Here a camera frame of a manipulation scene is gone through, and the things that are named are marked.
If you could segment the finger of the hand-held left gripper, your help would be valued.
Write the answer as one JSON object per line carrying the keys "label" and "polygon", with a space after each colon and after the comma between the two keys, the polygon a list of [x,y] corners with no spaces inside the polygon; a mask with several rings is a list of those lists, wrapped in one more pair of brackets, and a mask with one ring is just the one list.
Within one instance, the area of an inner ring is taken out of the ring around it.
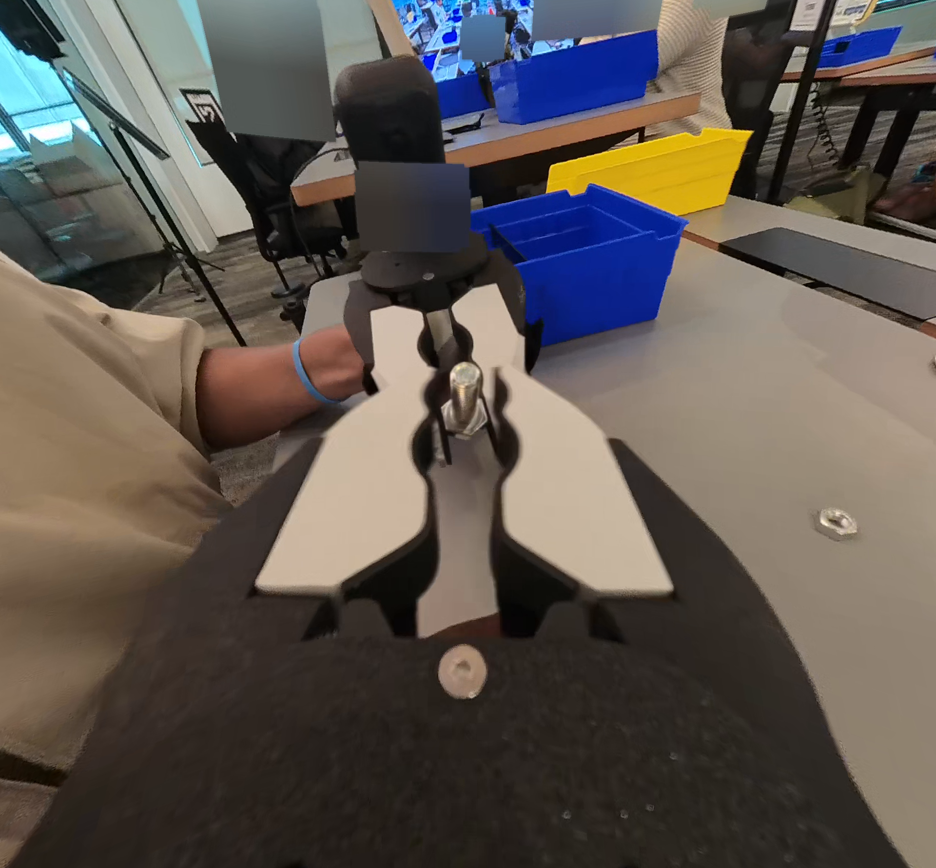
{"label": "finger of the hand-held left gripper", "polygon": [[426,405],[435,370],[419,349],[425,327],[425,317],[415,309],[393,305],[371,311],[372,398],[389,396],[412,406]]}
{"label": "finger of the hand-held left gripper", "polygon": [[451,314],[470,336],[471,360],[485,375],[504,367],[525,372],[525,336],[497,285],[470,289],[454,303]]}

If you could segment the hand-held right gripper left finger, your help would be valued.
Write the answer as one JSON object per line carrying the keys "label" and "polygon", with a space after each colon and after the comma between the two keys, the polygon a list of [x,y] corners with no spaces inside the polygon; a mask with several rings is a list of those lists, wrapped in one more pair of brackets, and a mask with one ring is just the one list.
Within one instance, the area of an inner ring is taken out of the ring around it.
{"label": "hand-held right gripper left finger", "polygon": [[255,577],[256,593],[321,598],[336,609],[370,600],[395,634],[415,637],[419,601],[439,568],[428,479],[433,376],[405,371],[328,430]]}

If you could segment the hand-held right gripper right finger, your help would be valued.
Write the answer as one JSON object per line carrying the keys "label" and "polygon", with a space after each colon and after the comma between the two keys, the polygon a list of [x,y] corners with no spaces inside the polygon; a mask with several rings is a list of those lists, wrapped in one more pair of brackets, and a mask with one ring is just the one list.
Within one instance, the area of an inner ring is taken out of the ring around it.
{"label": "hand-held right gripper right finger", "polygon": [[591,628],[608,603],[671,599],[675,585],[604,431],[511,367],[496,371],[492,404],[501,472],[491,573],[505,635],[531,637],[556,606],[578,609]]}

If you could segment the steel hex bolt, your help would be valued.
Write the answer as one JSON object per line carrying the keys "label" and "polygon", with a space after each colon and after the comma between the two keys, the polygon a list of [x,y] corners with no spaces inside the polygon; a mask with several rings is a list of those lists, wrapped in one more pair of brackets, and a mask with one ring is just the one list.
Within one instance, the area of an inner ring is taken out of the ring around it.
{"label": "steel hex bolt", "polygon": [[470,441],[490,426],[481,367],[474,361],[455,364],[448,385],[448,398],[440,407],[443,435]]}

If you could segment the blue bin with black divider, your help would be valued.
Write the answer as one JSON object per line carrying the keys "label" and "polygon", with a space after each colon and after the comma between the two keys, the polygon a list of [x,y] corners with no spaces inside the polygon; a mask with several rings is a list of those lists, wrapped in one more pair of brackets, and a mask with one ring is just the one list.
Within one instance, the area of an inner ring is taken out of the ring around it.
{"label": "blue bin with black divider", "polygon": [[653,321],[687,223],[595,184],[471,217],[472,231],[519,270],[542,347]]}

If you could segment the person's left forearm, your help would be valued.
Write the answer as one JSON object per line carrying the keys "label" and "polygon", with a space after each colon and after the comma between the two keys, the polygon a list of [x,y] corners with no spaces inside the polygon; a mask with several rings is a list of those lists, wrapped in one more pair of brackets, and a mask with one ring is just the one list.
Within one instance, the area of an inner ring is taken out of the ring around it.
{"label": "person's left forearm", "polygon": [[[339,326],[345,329],[331,328]],[[195,405],[199,430],[211,452],[263,441],[328,407],[315,405],[303,393],[291,360],[293,344],[213,348],[203,353]],[[359,357],[363,372],[358,393],[363,390],[365,369]]]}

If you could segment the small blue storage bin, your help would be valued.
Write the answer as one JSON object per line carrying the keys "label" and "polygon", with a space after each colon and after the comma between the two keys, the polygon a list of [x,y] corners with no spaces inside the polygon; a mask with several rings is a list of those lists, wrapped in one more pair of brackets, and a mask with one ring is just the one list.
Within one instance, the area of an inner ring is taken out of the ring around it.
{"label": "small blue storage bin", "polygon": [[442,120],[493,108],[477,72],[436,82],[436,89]]}

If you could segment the blue wristband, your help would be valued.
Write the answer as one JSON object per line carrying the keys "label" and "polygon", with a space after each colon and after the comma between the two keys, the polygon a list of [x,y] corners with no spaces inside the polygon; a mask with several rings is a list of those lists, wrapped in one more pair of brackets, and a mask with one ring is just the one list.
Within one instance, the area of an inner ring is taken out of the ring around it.
{"label": "blue wristband", "polygon": [[317,406],[334,406],[361,389],[362,361],[342,327],[300,336],[291,360],[303,393]]}

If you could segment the long blue storage bin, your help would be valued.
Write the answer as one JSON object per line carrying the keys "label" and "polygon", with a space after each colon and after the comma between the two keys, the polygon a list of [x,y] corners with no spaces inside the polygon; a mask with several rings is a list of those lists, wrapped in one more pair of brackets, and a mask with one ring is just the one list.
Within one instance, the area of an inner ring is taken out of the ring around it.
{"label": "long blue storage bin", "polygon": [[645,96],[657,77],[656,31],[629,33],[489,69],[501,123],[528,125]]}

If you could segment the neighbouring wooden-edged desk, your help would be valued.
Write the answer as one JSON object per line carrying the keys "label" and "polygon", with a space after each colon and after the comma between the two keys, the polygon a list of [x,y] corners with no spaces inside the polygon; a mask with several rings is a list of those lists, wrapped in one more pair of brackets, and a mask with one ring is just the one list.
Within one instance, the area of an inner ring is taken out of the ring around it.
{"label": "neighbouring wooden-edged desk", "polygon": [[[697,113],[698,92],[651,93],[641,99],[591,109],[526,125],[501,123],[494,111],[483,113],[478,130],[456,135],[446,145],[448,162],[470,168],[566,148],[672,121]],[[355,193],[356,167],[335,160],[331,149],[302,168],[291,185],[295,203],[310,207]]]}

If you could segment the yellow plastic bin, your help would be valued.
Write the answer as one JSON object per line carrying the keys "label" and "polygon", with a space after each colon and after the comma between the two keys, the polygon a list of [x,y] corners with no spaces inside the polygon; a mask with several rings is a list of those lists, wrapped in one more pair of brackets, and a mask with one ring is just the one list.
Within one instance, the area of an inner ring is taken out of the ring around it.
{"label": "yellow plastic bin", "polygon": [[550,167],[546,191],[579,195],[594,185],[689,216],[726,203],[752,135],[704,129],[566,160]]}

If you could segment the black tripod stand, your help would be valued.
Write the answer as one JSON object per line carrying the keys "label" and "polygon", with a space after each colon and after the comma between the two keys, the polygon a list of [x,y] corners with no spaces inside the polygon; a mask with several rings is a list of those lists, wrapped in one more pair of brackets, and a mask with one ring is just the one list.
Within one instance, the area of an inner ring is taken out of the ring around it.
{"label": "black tripod stand", "polygon": [[206,263],[197,257],[190,247],[187,237],[182,232],[173,213],[170,212],[170,207],[166,204],[164,197],[156,188],[156,184],[152,181],[149,172],[143,166],[142,160],[139,159],[137,149],[148,152],[160,162],[170,160],[170,153],[158,144],[158,142],[148,137],[146,133],[134,125],[125,115],[107,102],[102,95],[70,70],[64,68],[61,77],[72,95],[79,95],[107,120],[117,145],[123,150],[125,159],[130,163],[138,181],[143,185],[147,195],[150,197],[153,205],[161,216],[163,223],[169,229],[172,241],[170,248],[173,253],[177,256],[181,256],[181,260],[189,269],[189,272],[195,275],[200,288],[214,305],[215,310],[228,328],[228,332],[234,337],[236,343],[240,347],[246,347],[247,342],[240,333],[240,329],[237,324],[235,324],[228,308],[205,273],[204,267]]}

